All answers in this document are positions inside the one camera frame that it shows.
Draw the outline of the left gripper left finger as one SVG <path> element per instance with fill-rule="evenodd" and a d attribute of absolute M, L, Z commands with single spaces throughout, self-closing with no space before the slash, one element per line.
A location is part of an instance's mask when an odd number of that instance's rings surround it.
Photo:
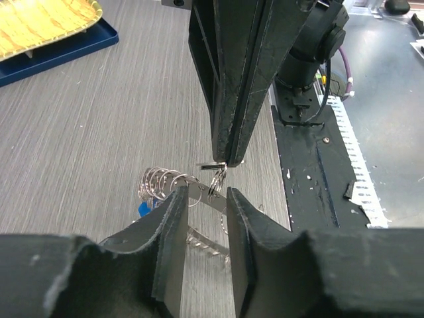
<path fill-rule="evenodd" d="M 100 243 L 1 236 L 2 317 L 179 317 L 188 189 Z"/>

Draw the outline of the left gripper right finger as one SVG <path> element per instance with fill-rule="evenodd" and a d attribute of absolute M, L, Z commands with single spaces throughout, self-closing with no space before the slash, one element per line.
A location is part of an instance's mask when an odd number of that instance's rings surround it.
<path fill-rule="evenodd" d="M 295 234 L 227 190 L 237 317 L 422 317 L 422 229 Z"/>

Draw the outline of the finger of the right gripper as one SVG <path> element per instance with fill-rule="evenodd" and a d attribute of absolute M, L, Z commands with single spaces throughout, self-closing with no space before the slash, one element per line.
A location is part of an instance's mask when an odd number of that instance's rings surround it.
<path fill-rule="evenodd" d="M 264 1 L 194 1 L 189 49 L 209 111 L 213 159 L 242 162 L 265 90 L 249 97 Z"/>
<path fill-rule="evenodd" d="M 227 166 L 244 159 L 264 98 L 315 1 L 257 1 L 227 144 Z"/>

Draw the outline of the key with black tag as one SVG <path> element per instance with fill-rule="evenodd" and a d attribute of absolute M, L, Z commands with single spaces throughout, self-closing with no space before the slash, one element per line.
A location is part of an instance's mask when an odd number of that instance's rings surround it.
<path fill-rule="evenodd" d="M 196 164 L 200 170 L 226 170 L 227 164 L 225 162 L 209 162 Z"/>

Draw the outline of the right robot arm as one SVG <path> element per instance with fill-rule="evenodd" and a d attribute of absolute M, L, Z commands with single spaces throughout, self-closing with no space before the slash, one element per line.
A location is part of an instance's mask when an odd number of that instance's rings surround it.
<path fill-rule="evenodd" d="M 308 88 L 345 39 L 342 1 L 194 1 L 189 49 L 211 125 L 213 159 L 238 166 L 275 80 Z"/>

